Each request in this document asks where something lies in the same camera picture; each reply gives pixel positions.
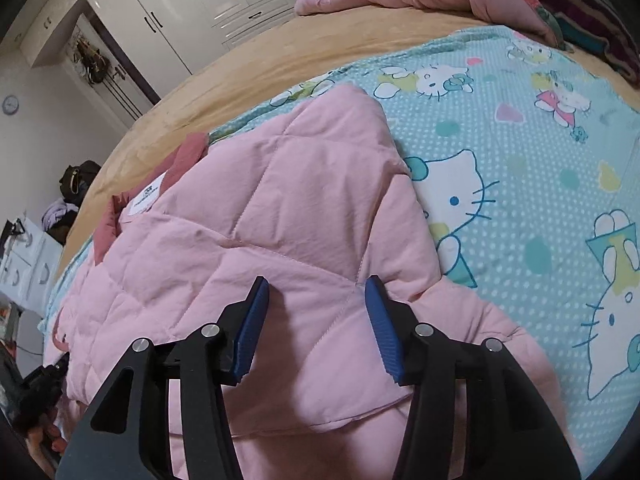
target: metal screw head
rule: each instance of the metal screw head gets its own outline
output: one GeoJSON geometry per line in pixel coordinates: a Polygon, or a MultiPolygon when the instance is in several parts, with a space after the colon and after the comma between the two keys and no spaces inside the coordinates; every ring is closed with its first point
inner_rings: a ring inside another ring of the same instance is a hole
{"type": "Polygon", "coordinates": [[[415,333],[422,337],[433,335],[433,326],[428,323],[420,323],[415,326],[415,333]]]}
{"type": "Polygon", "coordinates": [[[487,339],[484,342],[484,345],[487,347],[489,352],[499,352],[500,350],[502,350],[501,341],[493,337],[491,339],[487,339]]]}
{"type": "Polygon", "coordinates": [[[220,327],[218,325],[216,325],[215,323],[211,323],[209,325],[203,326],[202,330],[200,330],[200,333],[204,337],[213,337],[213,336],[218,335],[220,333],[220,327]]]}
{"type": "Polygon", "coordinates": [[[149,341],[147,339],[136,339],[131,345],[134,352],[144,352],[147,348],[149,348],[149,341]]]}

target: polka dot pattern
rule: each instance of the polka dot pattern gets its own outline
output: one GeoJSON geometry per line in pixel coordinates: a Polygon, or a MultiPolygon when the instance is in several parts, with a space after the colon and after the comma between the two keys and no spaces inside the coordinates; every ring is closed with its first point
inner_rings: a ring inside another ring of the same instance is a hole
{"type": "MultiPolygon", "coordinates": [[[[428,161],[468,149],[476,155],[485,185],[499,181],[486,190],[485,198],[495,200],[482,204],[488,218],[474,218],[456,233],[462,256],[478,294],[497,304],[545,349],[587,476],[640,401],[640,373],[630,371],[589,400],[588,346],[573,348],[589,334],[580,325],[593,313],[586,305],[597,304],[608,285],[585,243],[593,237],[594,220],[614,208],[623,209],[632,222],[640,220],[640,116],[608,82],[558,51],[537,66],[508,58],[512,35],[502,26],[470,28],[404,52],[355,62],[330,78],[353,82],[370,95],[387,66],[412,72],[447,64],[473,80],[472,92],[464,91],[457,79],[458,86],[437,98],[401,89],[379,101],[403,157],[428,161]],[[588,110],[575,112],[576,127],[588,135],[584,143],[577,142],[570,127],[558,124],[552,112],[534,104],[541,89],[533,81],[552,79],[552,71],[591,101],[588,110]],[[599,186],[603,160],[622,178],[617,192],[599,186]]],[[[296,104],[259,105],[213,131],[212,138],[255,128],[296,104]]]]}

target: cable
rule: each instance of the cable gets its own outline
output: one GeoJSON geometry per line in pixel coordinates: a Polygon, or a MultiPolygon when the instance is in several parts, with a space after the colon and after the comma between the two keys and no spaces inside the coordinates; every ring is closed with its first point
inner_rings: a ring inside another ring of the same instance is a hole
{"type": "MultiPolygon", "coordinates": [[[[3,343],[8,343],[8,341],[5,340],[5,339],[0,339],[0,341],[2,341],[3,343]]],[[[27,352],[27,354],[37,355],[38,357],[43,357],[43,355],[44,355],[43,353],[42,354],[38,354],[37,352],[32,352],[31,350],[27,350],[26,348],[23,348],[20,345],[18,345],[18,343],[16,343],[16,342],[13,342],[13,344],[15,344],[16,348],[19,348],[23,352],[27,352]]]]}
{"type": "Polygon", "coordinates": [[[44,354],[38,354],[36,352],[32,352],[31,350],[27,350],[26,348],[22,348],[20,345],[18,345],[18,343],[15,344],[15,346],[17,348],[19,348],[20,350],[22,350],[23,352],[27,352],[27,354],[31,354],[31,355],[37,355],[39,357],[43,357],[44,354]]]}

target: beige mattress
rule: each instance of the beige mattress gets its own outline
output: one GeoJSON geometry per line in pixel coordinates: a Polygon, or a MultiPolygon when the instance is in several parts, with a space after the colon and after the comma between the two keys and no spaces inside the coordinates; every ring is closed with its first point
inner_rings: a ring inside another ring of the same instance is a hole
{"type": "MultiPolygon", "coordinates": [[[[58,273],[93,233],[107,200],[137,184],[184,137],[208,132],[290,86],[363,57],[394,52],[484,25],[465,14],[363,7],[295,18],[221,57],[143,116],[113,150],[87,194],[69,235],[58,273]]],[[[570,56],[608,79],[633,108],[637,92],[599,59],[570,56]]]]}

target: hello kitty print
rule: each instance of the hello kitty print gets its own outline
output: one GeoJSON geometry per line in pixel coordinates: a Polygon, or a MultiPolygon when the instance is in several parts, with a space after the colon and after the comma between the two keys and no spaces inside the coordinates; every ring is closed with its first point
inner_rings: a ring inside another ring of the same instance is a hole
{"type": "Polygon", "coordinates": [[[609,283],[599,301],[586,306],[593,313],[581,324],[589,329],[589,384],[594,399],[618,375],[634,373],[640,365],[640,257],[636,224],[614,209],[599,215],[587,245],[609,283]]]}
{"type": "Polygon", "coordinates": [[[640,402],[640,114],[564,52],[486,26],[275,89],[214,136],[345,82],[386,117],[426,219],[413,236],[544,349],[586,478],[640,402]]]}
{"type": "Polygon", "coordinates": [[[478,171],[478,161],[471,150],[461,150],[441,160],[422,160],[409,156],[405,163],[436,243],[440,270],[460,285],[478,285],[462,255],[462,244],[456,235],[475,219],[491,220],[481,212],[483,206],[495,203],[487,190],[499,183],[485,183],[478,171]]]}

